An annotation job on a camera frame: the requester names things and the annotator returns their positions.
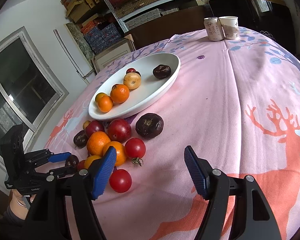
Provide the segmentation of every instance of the can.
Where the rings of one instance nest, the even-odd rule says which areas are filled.
[[[211,41],[222,41],[225,36],[223,35],[223,30],[221,22],[218,17],[205,18],[203,24],[206,28],[208,39]]]

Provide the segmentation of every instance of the white plate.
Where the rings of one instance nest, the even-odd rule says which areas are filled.
[[[171,75],[164,79],[157,79],[152,74],[152,70],[157,65],[164,64],[171,68]],[[110,95],[114,84],[122,84],[123,78],[128,68],[135,68],[141,74],[141,85],[135,90],[130,90],[130,96],[122,104],[114,104],[113,108],[102,113],[96,102],[95,97],[98,93]],[[113,120],[115,118],[126,118],[132,116],[152,105],[175,82],[180,70],[180,59],[172,53],[157,53],[135,60],[124,66],[112,76],[110,76],[96,91],[89,104],[89,115],[96,120]]]

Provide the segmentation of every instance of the table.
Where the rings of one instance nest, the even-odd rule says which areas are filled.
[[[300,62],[270,38],[240,27],[240,40],[211,42],[205,30],[174,35],[115,60],[102,70],[64,114],[46,144],[51,151],[87,157],[75,149],[90,99],[113,73],[137,58],[171,52],[181,69],[169,91],[128,118],[132,136],[145,113],[164,120],[163,132],[145,140],[144,166],[126,162],[132,176],[124,193],[109,185],[93,205],[108,240],[194,239],[207,202],[194,189],[183,151],[228,176],[253,175],[279,224],[282,239],[300,226]],[[228,239],[234,198],[230,197],[223,239]],[[78,232],[67,201],[73,239]]]

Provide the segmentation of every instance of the tomato stem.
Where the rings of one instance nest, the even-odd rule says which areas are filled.
[[[138,164],[138,165],[140,165],[140,167],[142,166],[142,165],[141,165],[141,161],[142,161],[142,165],[143,165],[143,159],[141,159],[141,158],[139,158],[139,157],[136,157],[136,158],[133,158],[133,159],[132,159],[132,163],[133,163],[133,164]]]

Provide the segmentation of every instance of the metal screw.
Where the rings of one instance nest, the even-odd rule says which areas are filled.
[[[84,175],[87,175],[87,174],[88,174],[88,171],[87,171],[86,169],[82,169],[82,170],[79,171],[79,174],[80,174],[81,176],[84,176]]]
[[[247,176],[246,176],[246,180],[248,180],[248,181],[250,181],[250,182],[253,182],[255,179],[253,178],[253,176],[247,175]]]
[[[53,175],[49,175],[46,178],[46,181],[53,181],[54,180],[54,176]]]
[[[216,175],[216,176],[220,176],[220,175],[221,175],[221,170],[219,170],[219,169],[214,169],[214,170],[212,170],[212,173],[213,173],[214,175]]]

